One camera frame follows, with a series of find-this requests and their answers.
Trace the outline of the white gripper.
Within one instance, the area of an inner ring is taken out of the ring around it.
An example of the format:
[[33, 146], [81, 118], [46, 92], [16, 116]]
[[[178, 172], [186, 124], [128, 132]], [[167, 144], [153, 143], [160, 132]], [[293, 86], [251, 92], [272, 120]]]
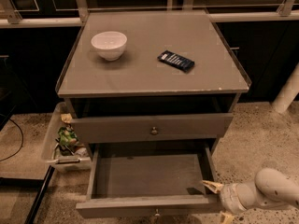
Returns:
[[245, 206], [240, 200], [238, 184], [226, 184], [203, 180], [203, 185], [215, 194], [220, 194], [222, 206], [226, 211], [220, 211], [220, 224], [232, 224], [234, 215], [246, 211]]

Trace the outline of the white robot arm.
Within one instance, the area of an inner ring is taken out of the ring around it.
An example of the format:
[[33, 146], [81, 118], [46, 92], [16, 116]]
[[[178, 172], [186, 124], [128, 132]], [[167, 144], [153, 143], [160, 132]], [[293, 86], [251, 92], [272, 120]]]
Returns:
[[220, 224], [232, 224], [236, 215], [254, 208], [299, 208], [299, 186], [276, 169], [263, 168], [252, 181], [243, 183], [222, 184], [207, 180], [202, 183], [220, 197], [223, 206]]

